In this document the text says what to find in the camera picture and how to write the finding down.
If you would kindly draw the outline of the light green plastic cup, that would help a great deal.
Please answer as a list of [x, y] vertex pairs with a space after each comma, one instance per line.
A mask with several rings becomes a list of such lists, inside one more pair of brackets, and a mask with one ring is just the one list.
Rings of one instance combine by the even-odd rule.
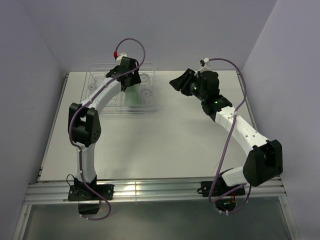
[[124, 95], [124, 104], [131, 106], [139, 105], [140, 103], [139, 87], [137, 85], [127, 87]]

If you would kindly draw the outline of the small clear glass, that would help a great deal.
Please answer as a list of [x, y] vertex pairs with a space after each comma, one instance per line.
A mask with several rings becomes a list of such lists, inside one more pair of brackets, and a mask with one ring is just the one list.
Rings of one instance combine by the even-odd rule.
[[93, 81], [88, 85], [87, 88], [88, 88], [88, 95], [91, 95], [96, 91], [98, 86], [97, 86], [97, 83], [95, 81]]

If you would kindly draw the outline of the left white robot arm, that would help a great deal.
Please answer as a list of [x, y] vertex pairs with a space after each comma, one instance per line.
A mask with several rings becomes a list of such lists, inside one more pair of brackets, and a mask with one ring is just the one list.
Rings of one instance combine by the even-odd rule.
[[104, 77], [100, 86], [81, 103], [72, 103], [68, 110], [68, 135], [77, 152], [77, 181], [82, 182], [79, 194], [86, 200], [96, 197], [95, 144], [102, 128], [100, 113], [120, 92], [141, 83], [140, 65], [134, 58], [123, 56], [120, 63]]

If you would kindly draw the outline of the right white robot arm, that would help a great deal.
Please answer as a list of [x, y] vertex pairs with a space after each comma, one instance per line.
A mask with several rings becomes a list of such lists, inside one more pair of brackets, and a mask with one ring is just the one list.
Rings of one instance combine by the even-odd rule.
[[204, 113], [227, 130], [246, 154], [244, 166], [227, 170], [219, 176], [216, 189], [220, 194], [229, 194], [237, 185], [258, 187], [283, 173], [281, 143], [258, 133], [238, 114], [233, 104], [220, 93], [217, 72], [196, 73], [187, 69], [169, 84], [185, 96], [198, 98]]

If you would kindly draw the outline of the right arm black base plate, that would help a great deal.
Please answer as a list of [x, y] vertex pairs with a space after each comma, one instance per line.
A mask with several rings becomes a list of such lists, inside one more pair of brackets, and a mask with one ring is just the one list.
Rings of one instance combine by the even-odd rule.
[[[197, 190], [197, 193], [202, 195], [202, 197], [208, 197], [212, 183], [213, 183], [213, 181], [201, 181], [200, 188]], [[225, 194], [228, 191], [231, 191], [238, 186], [239, 185], [227, 186], [222, 178], [218, 178], [218, 180], [215, 184], [212, 196], [219, 197], [222, 194]], [[242, 188], [235, 190], [234, 192], [229, 193], [227, 196], [244, 196], [245, 194], [246, 194], [245, 188], [242, 187]]]

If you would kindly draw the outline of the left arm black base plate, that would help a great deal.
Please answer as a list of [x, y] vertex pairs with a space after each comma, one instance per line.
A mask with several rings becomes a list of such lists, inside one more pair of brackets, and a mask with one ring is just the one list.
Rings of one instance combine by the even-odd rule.
[[[113, 184], [98, 184], [90, 186], [95, 192], [101, 195], [107, 201], [113, 199], [114, 185]], [[89, 190], [85, 185], [75, 186], [69, 188], [67, 200], [69, 202], [78, 201], [98, 201], [101, 197]]]

